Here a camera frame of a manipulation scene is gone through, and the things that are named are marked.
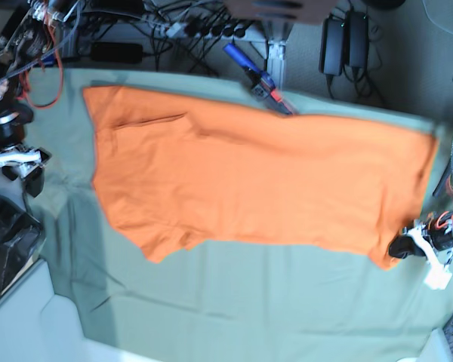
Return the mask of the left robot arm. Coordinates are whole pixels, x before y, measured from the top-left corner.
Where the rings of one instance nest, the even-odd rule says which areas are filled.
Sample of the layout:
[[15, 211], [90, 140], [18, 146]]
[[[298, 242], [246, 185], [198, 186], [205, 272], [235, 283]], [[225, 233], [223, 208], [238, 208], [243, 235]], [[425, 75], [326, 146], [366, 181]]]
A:
[[[439, 185], [453, 194], [453, 138], [450, 158]], [[397, 259], [423, 257], [429, 266], [429, 278], [449, 279], [453, 260], [453, 210], [431, 213], [424, 221], [415, 220], [393, 240], [388, 255]]]

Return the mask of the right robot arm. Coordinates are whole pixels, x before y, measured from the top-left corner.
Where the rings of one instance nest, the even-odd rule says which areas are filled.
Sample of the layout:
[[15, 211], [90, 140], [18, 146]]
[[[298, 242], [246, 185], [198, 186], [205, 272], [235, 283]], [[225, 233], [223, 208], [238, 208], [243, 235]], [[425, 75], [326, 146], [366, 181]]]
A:
[[59, 56], [73, 32], [58, 40], [56, 28], [68, 19], [77, 26], [80, 15], [78, 1], [27, 1], [16, 7], [0, 33], [0, 169], [11, 181], [20, 179], [32, 197], [42, 192], [51, 156], [23, 142], [34, 109], [26, 78], [32, 67]]

